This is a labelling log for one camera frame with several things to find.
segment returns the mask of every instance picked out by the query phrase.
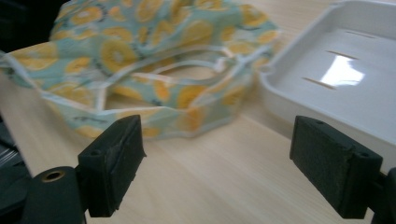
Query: plastic tray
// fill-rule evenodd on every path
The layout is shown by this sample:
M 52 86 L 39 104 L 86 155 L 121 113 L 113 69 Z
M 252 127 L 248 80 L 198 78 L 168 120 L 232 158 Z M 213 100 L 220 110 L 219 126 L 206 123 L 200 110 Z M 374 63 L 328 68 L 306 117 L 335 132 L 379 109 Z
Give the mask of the plastic tray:
M 263 101 L 328 122 L 396 166 L 396 5 L 332 4 L 261 70 Z

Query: yellow flower pattern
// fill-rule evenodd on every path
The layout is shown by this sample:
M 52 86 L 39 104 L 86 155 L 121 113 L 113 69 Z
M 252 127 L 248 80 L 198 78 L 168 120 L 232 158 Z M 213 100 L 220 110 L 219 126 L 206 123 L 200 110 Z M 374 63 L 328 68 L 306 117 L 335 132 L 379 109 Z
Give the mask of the yellow flower pattern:
M 206 86 L 186 86 L 181 89 L 177 98 L 177 108 L 187 108 L 205 89 Z
M 162 101 L 167 101 L 170 97 L 170 92 L 165 83 L 160 80 L 155 80 L 153 83 L 155 95 Z
M 108 14 L 110 15 L 110 18 L 114 21 L 126 21 L 125 16 L 122 15 L 122 12 L 120 11 L 120 7 L 111 8 L 108 11 Z
M 249 54 L 255 50 L 254 46 L 246 41 L 233 41 L 228 43 L 227 47 L 235 54 Z
M 157 28 L 152 34 L 152 45 L 157 46 L 165 37 L 171 35 L 175 31 L 174 26 L 168 21 L 160 21 Z
M 144 137 L 152 138 L 158 136 L 160 134 L 160 130 L 158 128 L 143 127 L 142 134 Z
M 224 41 L 224 42 L 232 40 L 234 33 L 235 33 L 235 27 L 234 26 L 227 26 L 221 32 L 221 40 Z
M 222 103 L 224 105 L 236 105 L 237 102 L 244 96 L 246 91 L 245 86 L 238 86 L 226 91 Z
M 143 100 L 142 95 L 140 94 L 139 91 L 136 91 L 130 87 L 124 87 L 117 85 L 113 88 L 113 92 L 119 95 L 123 95 L 132 99 L 136 100 Z
M 119 40 L 131 43 L 133 41 L 133 36 L 130 31 L 120 26 L 113 26 L 106 28 L 102 32 L 104 35 L 114 36 Z
M 78 82 L 62 82 L 55 84 L 49 87 L 47 91 L 82 105 L 92 106 L 92 93 Z
M 102 44 L 101 57 L 103 64 L 111 71 L 117 72 L 121 68 L 136 61 L 134 51 L 123 41 L 107 40 Z
M 178 127 L 184 132 L 194 133 L 201 128 L 204 118 L 204 110 L 201 107 L 189 108 L 178 120 Z
M 191 11 L 187 8 L 191 4 L 188 0 L 173 0 L 171 6 L 171 21 L 174 25 L 178 25 L 186 20 Z
M 257 41 L 261 44 L 268 44 L 271 41 L 275 40 L 278 36 L 277 31 L 271 30 L 271 31 L 265 31 L 259 37 L 257 37 Z
M 135 15 L 141 21 L 150 21 L 163 4 L 163 0 L 142 0 L 137 6 Z
M 59 12 L 58 17 L 56 18 L 56 20 L 59 20 L 59 19 L 63 18 L 65 15 L 69 14 L 70 12 L 72 12 L 76 8 L 77 8 L 77 6 L 74 6 L 74 5 L 62 7 L 62 10 Z
M 222 6 L 222 0 L 195 0 L 195 5 L 202 10 L 226 10 L 227 7 Z
M 103 12 L 99 7 L 85 7 L 79 10 L 70 21 L 75 25 L 82 25 L 102 19 Z
M 65 39 L 67 37 L 72 36 L 71 31 L 60 31 L 52 35 L 51 39 L 52 40 L 59 40 L 59 39 Z
M 11 52 L 11 55 L 32 71 L 43 70 L 58 61 L 57 46 L 51 42 L 20 49 Z
M 73 38 L 76 39 L 76 40 L 83 40 L 83 39 L 87 39 L 87 38 L 90 38 L 90 37 L 95 36 L 95 35 L 97 35 L 97 33 L 94 30 L 87 29 L 87 30 L 84 30 L 83 32 L 81 32 L 78 35 L 73 34 Z
M 213 25 L 208 21 L 193 21 L 184 30 L 181 46 L 208 45 L 212 39 Z
M 125 7 L 132 7 L 134 5 L 134 0 L 121 0 L 121 3 Z
M 90 66 L 91 59 L 88 57 L 77 58 L 67 64 L 64 72 L 66 74 L 78 74 Z
M 264 13 L 251 5 L 242 5 L 239 8 L 246 26 L 259 26 L 268 21 L 268 17 Z
M 141 44 L 146 43 L 146 41 L 147 41 L 148 38 L 149 38 L 149 28 L 147 28 L 146 26 L 142 26 L 142 27 L 139 29 L 138 32 L 139 32 L 139 36 L 138 36 L 139 42 L 140 42 Z

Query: fabric pouch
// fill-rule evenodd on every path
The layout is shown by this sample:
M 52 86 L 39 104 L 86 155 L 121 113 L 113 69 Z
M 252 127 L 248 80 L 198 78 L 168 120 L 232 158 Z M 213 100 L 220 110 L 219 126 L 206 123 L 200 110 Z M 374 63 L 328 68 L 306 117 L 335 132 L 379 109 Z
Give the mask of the fabric pouch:
M 233 118 L 278 36 L 232 0 L 75 0 L 49 42 L 0 64 L 78 133 L 138 114 L 146 138 L 194 136 Z

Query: screw hole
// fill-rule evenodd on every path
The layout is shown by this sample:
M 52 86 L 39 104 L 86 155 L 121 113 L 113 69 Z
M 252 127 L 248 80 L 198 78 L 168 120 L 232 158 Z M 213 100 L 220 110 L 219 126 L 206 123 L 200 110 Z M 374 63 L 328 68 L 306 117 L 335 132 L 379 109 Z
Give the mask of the screw hole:
M 53 172 L 45 175 L 42 178 L 42 181 L 45 183 L 53 182 L 53 181 L 61 179 L 62 177 L 64 177 L 64 175 L 65 175 L 64 171 L 53 171 Z

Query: wooden table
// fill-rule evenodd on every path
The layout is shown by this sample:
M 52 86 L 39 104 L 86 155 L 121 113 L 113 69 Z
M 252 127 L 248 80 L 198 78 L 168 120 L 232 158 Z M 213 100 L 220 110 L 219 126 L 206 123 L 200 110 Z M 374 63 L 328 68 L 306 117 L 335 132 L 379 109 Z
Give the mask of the wooden table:
M 247 0 L 267 12 L 288 44 L 333 0 Z M 92 140 L 70 130 L 30 89 L 0 76 L 0 110 L 33 175 L 76 166 Z M 289 159 L 291 125 L 260 95 L 236 120 L 192 139 L 145 142 L 148 156 L 120 210 L 89 223 L 370 223 L 343 220 Z

